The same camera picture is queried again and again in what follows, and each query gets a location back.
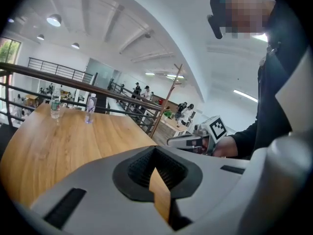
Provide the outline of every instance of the window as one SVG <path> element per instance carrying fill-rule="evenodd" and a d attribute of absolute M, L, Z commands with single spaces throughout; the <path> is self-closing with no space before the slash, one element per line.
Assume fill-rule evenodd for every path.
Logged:
<path fill-rule="evenodd" d="M 5 37 L 0 37 L 0 62 L 14 64 L 16 62 L 20 45 L 20 42 Z M 0 82 L 5 83 L 5 81 L 6 76 L 0 77 Z M 12 84 L 12 75 L 9 76 L 9 84 Z M 0 97 L 5 98 L 4 86 L 0 86 Z M 2 100 L 0 100 L 0 111 L 6 112 L 6 106 Z"/>
<path fill-rule="evenodd" d="M 0 37 L 0 62 L 14 64 L 20 45 L 20 42 Z"/>

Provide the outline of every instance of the staircase railing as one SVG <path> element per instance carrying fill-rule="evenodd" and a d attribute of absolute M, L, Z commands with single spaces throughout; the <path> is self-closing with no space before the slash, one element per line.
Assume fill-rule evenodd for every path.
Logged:
<path fill-rule="evenodd" d="M 37 58 L 30 57 L 28 67 L 37 71 L 47 72 L 58 76 L 67 77 L 76 81 L 89 84 L 92 80 L 92 74 L 72 69 L 63 65 L 47 62 Z"/>

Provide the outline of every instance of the hand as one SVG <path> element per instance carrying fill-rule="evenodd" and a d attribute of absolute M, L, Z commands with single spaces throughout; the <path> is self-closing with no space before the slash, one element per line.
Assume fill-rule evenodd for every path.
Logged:
<path fill-rule="evenodd" d="M 235 140 L 232 137 L 225 137 L 217 144 L 213 152 L 213 157 L 236 157 L 238 150 Z"/>

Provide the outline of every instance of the metal railing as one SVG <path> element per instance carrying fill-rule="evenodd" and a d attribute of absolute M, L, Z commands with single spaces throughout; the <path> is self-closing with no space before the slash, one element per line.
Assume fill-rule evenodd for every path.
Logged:
<path fill-rule="evenodd" d="M 37 71 L 67 77 L 87 84 L 89 84 L 92 79 L 92 74 L 32 57 L 29 58 L 28 67 Z"/>
<path fill-rule="evenodd" d="M 11 75 L 13 73 L 18 73 L 18 74 L 34 77 L 37 79 L 49 81 L 52 83 L 57 83 L 57 84 L 61 84 L 64 86 L 69 86 L 69 87 L 72 87 L 72 88 L 75 88 L 78 90 L 82 90 L 82 91 L 85 91 L 88 93 L 96 93 L 97 95 L 104 95 L 105 97 L 116 99 L 118 102 L 123 102 L 124 104 L 127 104 L 127 110 L 125 110 L 125 111 L 119 111 L 119 110 L 114 110 L 114 109 L 110 109 L 110 108 L 106 108 L 106 107 L 100 107 L 100 106 L 96 106 L 96 109 L 100 109 L 103 112 L 109 112 L 109 113 L 115 112 L 115 113 L 122 113 L 122 114 L 128 115 L 147 134 L 151 132 L 151 129 L 155 123 L 155 119 L 157 118 L 157 115 L 161 110 L 160 106 L 153 104 L 144 98 L 141 98 L 142 99 L 142 101 L 141 101 L 141 100 L 138 100 L 136 98 L 131 98 L 129 96 L 125 96 L 123 93 L 111 92 L 109 90 L 105 90 L 105 89 L 102 89 L 100 87 L 96 87 L 93 84 L 86 84 L 84 82 L 73 80 L 73 79 L 70 79 L 67 77 L 63 77 L 63 76 L 59 76 L 57 74 L 51 74 L 48 72 L 42 72 L 42 71 L 38 71 L 35 69 L 31 69 L 31 68 L 27 68 L 27 67 L 23 67 L 23 66 L 18 66 L 18 65 L 13 65 L 13 64 L 7 64 L 7 63 L 0 63 L 0 69 L 4 70 L 5 75 L 6 75 L 5 83 L 0 82 L 0 85 L 5 87 L 5 98 L 0 97 L 0 100 L 4 101 L 6 103 L 6 112 L 0 111 L 0 114 L 7 116 L 8 123 L 11 126 L 13 125 L 12 120 L 11 120 L 12 118 L 19 120 L 19 121 L 24 121 L 24 119 L 17 117 L 15 115 L 12 115 L 10 113 L 10 105 L 29 109 L 31 111 L 34 111 L 35 108 L 30 107 L 30 106 L 25 106 L 23 104 L 18 104 L 16 102 L 9 100 L 9 89 L 13 89 L 13 90 L 16 90 L 19 92 L 35 95 L 39 98 L 51 99 L 51 96 L 31 92 L 29 90 L 25 90 L 25 89 L 17 87 L 17 86 L 9 85 L 9 75 Z M 71 104 L 71 105 L 86 107 L 85 103 L 73 102 L 73 101 L 64 100 L 64 99 L 61 99 L 61 102 Z M 145 116 L 144 113 L 142 112 L 143 110 L 141 110 L 141 109 L 150 110 L 150 112 L 153 112 L 154 114 L 153 114 L 153 116 Z M 145 119 L 150 119 L 151 121 L 149 121 L 148 123 L 145 123 L 145 122 L 143 123 L 141 121 L 141 119 L 143 119 L 144 117 L 145 117 Z"/>
<path fill-rule="evenodd" d="M 143 102 L 150 103 L 155 105 L 156 107 L 161 107 L 158 104 L 155 104 L 144 97 L 141 97 L 139 94 L 135 94 L 132 91 L 118 85 L 116 83 L 112 83 L 112 90 L 115 93 L 119 93 L 128 97 L 135 97 L 137 100 L 141 100 Z M 146 107 L 138 107 L 136 105 L 132 105 L 126 101 L 120 100 L 118 103 L 121 107 L 126 111 L 132 113 L 130 117 L 148 134 L 151 132 L 152 127 L 155 124 L 157 116 L 160 111 L 149 110 Z"/>

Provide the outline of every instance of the water bottle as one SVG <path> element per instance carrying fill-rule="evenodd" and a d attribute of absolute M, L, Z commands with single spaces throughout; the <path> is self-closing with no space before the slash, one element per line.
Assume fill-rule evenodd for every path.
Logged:
<path fill-rule="evenodd" d="M 61 91 L 55 88 L 51 96 L 51 117 L 54 119 L 59 118 L 61 103 Z"/>
<path fill-rule="evenodd" d="M 92 116 L 94 113 L 94 109 L 96 108 L 96 102 L 97 102 L 96 94 L 92 93 L 91 97 L 89 98 L 87 109 L 86 109 L 86 117 L 85 117 L 86 123 L 92 123 L 93 121 Z"/>

